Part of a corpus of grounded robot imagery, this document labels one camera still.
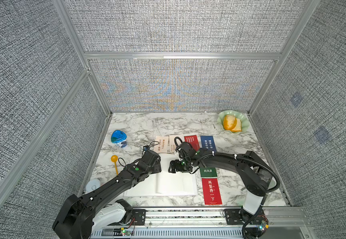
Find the white photo album book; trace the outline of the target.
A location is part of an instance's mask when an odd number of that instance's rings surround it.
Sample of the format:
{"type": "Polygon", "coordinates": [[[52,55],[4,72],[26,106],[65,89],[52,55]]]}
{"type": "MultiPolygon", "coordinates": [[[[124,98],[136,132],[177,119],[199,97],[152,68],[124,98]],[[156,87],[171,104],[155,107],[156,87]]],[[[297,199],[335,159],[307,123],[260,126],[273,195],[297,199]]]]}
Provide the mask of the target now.
{"type": "Polygon", "coordinates": [[[169,173],[170,162],[178,159],[177,155],[161,153],[162,171],[151,174],[143,182],[124,193],[126,197],[147,196],[195,196],[198,194],[195,175],[189,173],[169,173]]]}

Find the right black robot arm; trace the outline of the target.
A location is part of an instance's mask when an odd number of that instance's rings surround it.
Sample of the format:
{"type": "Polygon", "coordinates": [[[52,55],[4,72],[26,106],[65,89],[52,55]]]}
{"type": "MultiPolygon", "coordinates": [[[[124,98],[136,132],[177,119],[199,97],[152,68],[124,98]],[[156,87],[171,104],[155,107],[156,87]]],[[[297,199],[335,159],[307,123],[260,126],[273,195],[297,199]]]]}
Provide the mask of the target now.
{"type": "Polygon", "coordinates": [[[200,148],[188,153],[181,149],[178,153],[179,159],[170,162],[169,173],[192,174],[194,167],[214,167],[238,174],[247,189],[242,210],[251,216],[262,209],[268,194],[279,189],[281,185],[273,169],[253,151],[228,154],[200,148]]]}

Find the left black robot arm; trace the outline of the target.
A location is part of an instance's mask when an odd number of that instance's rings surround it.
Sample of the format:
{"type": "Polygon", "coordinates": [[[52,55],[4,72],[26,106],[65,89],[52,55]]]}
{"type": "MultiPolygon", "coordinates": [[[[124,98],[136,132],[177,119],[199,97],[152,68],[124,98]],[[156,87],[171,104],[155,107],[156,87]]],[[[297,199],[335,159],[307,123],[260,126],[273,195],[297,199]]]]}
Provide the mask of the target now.
{"type": "Polygon", "coordinates": [[[160,164],[158,153],[147,150],[142,158],[125,166],[112,180],[83,196],[69,196],[52,226],[60,239],[88,239],[98,228],[97,214],[113,199],[143,182],[160,164]]]}

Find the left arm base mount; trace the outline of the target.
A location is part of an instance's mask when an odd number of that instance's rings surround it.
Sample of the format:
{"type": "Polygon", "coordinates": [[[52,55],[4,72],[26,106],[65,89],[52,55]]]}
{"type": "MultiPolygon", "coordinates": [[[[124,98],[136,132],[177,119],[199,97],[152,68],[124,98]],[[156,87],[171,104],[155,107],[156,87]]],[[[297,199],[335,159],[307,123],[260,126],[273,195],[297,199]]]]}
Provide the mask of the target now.
{"type": "Polygon", "coordinates": [[[93,219],[92,232],[105,227],[130,228],[145,224],[146,210],[136,210],[124,199],[105,206],[93,219]]]}

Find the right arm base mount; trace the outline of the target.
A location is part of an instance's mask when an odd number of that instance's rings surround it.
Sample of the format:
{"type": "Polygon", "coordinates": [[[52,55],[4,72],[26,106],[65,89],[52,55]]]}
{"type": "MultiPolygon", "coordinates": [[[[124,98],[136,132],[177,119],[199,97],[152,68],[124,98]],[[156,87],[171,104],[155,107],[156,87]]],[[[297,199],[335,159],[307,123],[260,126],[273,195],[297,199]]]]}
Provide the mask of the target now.
{"type": "Polygon", "coordinates": [[[269,227],[269,220],[265,216],[262,206],[254,215],[250,215],[243,208],[224,209],[223,216],[227,225],[242,226],[241,234],[244,239],[258,239],[269,227]]]}

